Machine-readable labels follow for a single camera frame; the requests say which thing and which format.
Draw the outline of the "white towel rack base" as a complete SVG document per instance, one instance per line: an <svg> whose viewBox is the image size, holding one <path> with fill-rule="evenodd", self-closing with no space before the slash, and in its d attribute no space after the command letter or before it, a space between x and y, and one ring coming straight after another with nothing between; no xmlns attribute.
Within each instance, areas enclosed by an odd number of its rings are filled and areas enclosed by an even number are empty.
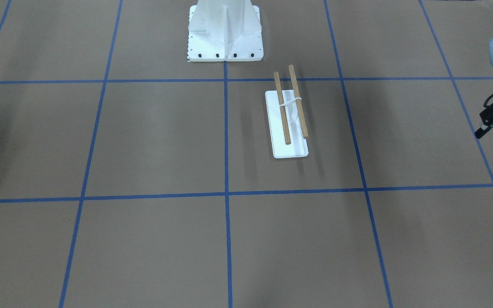
<svg viewBox="0 0 493 308"><path fill-rule="evenodd" d="M302 158L309 155L307 140L303 137L300 125L299 111L296 101L300 97L294 96L293 90L282 90L284 109L290 144L285 141L285 131L282 126L281 109L279 106L278 93L276 90L265 92L267 118L270 130L272 154L275 159Z"/></svg>

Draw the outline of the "wooden rack rod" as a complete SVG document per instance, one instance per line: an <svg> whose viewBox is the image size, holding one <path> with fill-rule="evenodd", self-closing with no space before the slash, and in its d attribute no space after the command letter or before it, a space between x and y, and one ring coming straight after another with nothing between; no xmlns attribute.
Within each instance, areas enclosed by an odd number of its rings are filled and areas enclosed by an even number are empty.
<svg viewBox="0 0 493 308"><path fill-rule="evenodd" d="M281 86L281 80L280 80L279 72L277 72L277 71L274 72L273 77L274 77L274 81L275 81L275 85L276 85L276 95L277 95L278 103L279 103L280 120L282 123L282 132L284 135L285 144L290 145L291 144L290 131L289 131L289 125L288 125L288 118L286 115L284 96L282 95L282 86Z"/></svg>
<svg viewBox="0 0 493 308"><path fill-rule="evenodd" d="M308 139L309 138L309 131L307 128L307 122L306 122L305 114L304 114L304 110L303 110L303 100L302 100L301 95L300 95L300 88L299 88L298 80L296 78L295 68L294 68L294 65L292 65L292 64L290 64L288 66L288 68L289 68L290 80L291 80L293 92L294 92L295 105L296 105L296 109L297 109L297 113L298 113L298 117L299 117L299 121L300 121L300 129L301 129L303 138Z"/></svg>

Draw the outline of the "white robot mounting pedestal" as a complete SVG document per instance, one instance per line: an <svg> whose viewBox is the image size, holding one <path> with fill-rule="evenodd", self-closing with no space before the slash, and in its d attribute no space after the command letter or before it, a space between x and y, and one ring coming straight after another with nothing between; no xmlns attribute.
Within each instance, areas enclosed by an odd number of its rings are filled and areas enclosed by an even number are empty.
<svg viewBox="0 0 493 308"><path fill-rule="evenodd" d="M188 13L190 62L261 61L260 8L250 0L199 0Z"/></svg>

